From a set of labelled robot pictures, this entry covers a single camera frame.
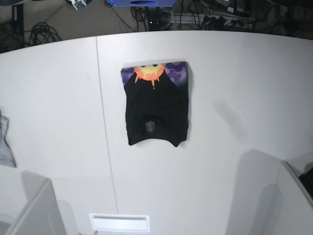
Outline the grey cloth at left edge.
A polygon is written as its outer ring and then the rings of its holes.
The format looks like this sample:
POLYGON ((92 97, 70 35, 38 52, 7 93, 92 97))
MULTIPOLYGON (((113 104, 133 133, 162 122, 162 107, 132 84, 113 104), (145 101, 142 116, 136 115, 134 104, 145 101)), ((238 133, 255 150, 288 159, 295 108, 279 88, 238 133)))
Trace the grey cloth at left edge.
POLYGON ((9 120, 0 115, 0 164, 8 167, 16 168, 16 161, 13 157, 12 150, 6 142, 6 134, 8 130, 9 120))

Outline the white power strip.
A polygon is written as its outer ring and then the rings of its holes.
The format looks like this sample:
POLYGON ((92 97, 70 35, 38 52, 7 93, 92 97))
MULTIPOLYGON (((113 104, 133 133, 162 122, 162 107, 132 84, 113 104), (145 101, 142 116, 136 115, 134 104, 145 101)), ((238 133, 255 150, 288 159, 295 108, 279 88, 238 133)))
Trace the white power strip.
POLYGON ((171 23, 171 24, 196 24, 196 25, 209 25, 212 23, 222 22, 224 25, 231 25, 235 22, 242 22, 242 23, 248 23, 252 24, 255 19, 254 18, 243 18, 243 17, 237 17, 233 15, 228 14, 196 14, 196 13, 170 13, 169 16, 164 18, 165 22, 171 23))

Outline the black T-shirt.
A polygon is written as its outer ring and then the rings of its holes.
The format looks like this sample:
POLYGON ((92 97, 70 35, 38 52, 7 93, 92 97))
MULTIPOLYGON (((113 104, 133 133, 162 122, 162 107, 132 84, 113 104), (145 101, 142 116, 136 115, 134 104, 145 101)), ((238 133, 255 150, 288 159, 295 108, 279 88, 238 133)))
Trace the black T-shirt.
POLYGON ((185 61, 121 69, 129 145, 149 139, 177 147, 187 140, 189 76, 185 61))

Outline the blue box at top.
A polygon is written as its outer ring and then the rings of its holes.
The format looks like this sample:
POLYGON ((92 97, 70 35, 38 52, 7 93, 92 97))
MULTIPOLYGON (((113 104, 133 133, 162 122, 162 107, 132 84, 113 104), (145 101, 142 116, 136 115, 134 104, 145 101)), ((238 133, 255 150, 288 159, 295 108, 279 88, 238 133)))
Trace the blue box at top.
POLYGON ((172 7, 176 0, 109 0, 108 2, 115 7, 172 7))

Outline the black keyboard at right edge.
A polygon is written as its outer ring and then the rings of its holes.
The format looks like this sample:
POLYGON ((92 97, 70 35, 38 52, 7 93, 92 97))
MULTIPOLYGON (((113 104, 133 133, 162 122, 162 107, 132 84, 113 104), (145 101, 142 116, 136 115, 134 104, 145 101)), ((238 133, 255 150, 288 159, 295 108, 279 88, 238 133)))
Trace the black keyboard at right edge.
POLYGON ((310 197, 313 198, 313 168, 300 175, 299 179, 310 197))

